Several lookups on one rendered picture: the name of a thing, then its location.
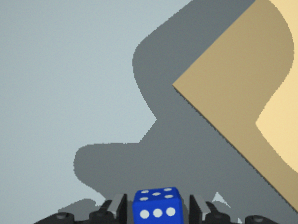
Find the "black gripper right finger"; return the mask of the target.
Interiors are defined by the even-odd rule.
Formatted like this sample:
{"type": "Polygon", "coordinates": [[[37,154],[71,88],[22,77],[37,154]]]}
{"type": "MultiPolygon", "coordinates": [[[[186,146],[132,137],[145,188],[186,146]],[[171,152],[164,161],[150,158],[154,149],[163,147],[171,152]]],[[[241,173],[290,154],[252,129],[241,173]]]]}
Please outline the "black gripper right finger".
{"type": "MultiPolygon", "coordinates": [[[[190,195],[189,224],[230,224],[230,216],[228,214],[219,212],[214,204],[209,201],[206,203],[201,195],[190,195]]],[[[245,224],[278,223],[260,215],[252,215],[245,218],[245,224]]]]}

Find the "blue die with white pips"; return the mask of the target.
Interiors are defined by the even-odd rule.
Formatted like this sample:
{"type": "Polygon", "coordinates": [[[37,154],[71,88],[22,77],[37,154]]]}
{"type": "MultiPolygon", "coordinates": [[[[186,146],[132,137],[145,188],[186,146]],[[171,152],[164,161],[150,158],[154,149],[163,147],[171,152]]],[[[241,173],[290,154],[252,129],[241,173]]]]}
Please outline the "blue die with white pips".
{"type": "Polygon", "coordinates": [[[175,187],[137,191],[132,210],[134,224],[184,224],[182,200],[175,187]]]}

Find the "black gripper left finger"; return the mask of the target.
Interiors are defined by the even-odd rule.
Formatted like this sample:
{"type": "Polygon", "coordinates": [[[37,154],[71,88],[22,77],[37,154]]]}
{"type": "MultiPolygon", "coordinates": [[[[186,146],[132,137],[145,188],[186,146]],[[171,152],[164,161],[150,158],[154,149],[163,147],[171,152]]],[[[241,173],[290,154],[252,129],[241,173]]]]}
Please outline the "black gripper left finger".
{"type": "Polygon", "coordinates": [[[89,214],[88,220],[74,221],[73,214],[59,212],[34,224],[127,224],[127,194],[116,193],[113,201],[105,201],[98,211],[89,214]]]}

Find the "beige square mat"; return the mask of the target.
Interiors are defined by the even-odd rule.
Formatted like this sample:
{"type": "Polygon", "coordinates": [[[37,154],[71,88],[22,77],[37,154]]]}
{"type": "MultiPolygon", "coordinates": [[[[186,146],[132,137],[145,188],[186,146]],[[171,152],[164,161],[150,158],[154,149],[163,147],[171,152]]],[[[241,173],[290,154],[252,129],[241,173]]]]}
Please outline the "beige square mat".
{"type": "Polygon", "coordinates": [[[298,213],[298,0],[256,0],[172,86],[298,213]]]}

